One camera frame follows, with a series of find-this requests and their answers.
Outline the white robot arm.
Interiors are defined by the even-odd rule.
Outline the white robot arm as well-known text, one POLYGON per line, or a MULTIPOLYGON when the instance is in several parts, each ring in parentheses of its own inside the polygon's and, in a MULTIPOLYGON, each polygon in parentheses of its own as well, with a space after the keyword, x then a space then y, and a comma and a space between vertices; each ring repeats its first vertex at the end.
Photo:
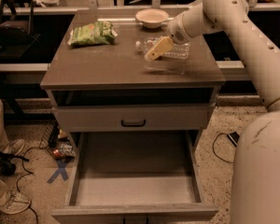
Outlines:
POLYGON ((223 31, 267 113, 242 132, 231 184, 231 224, 280 224, 280 49, 248 18, 246 0, 202 0, 169 22, 167 36, 149 49, 153 61, 175 44, 223 31))

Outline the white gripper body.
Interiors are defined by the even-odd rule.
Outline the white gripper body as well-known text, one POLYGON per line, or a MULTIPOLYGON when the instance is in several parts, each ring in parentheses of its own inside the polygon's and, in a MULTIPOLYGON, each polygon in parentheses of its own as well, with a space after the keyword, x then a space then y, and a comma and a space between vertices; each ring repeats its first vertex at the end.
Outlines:
POLYGON ((168 35, 178 45, 185 44, 187 42, 188 36, 185 32, 181 15, 178 15, 175 18, 173 18, 171 21, 169 21, 168 35))

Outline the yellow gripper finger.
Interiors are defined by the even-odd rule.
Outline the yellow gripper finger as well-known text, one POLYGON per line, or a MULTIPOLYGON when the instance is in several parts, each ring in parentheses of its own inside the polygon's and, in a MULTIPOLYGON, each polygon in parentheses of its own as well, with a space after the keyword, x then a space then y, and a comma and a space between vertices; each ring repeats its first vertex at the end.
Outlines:
POLYGON ((174 41, 170 36, 162 36, 159 38, 153 46, 145 54, 145 59, 147 61, 154 61, 166 52, 174 48, 174 41))

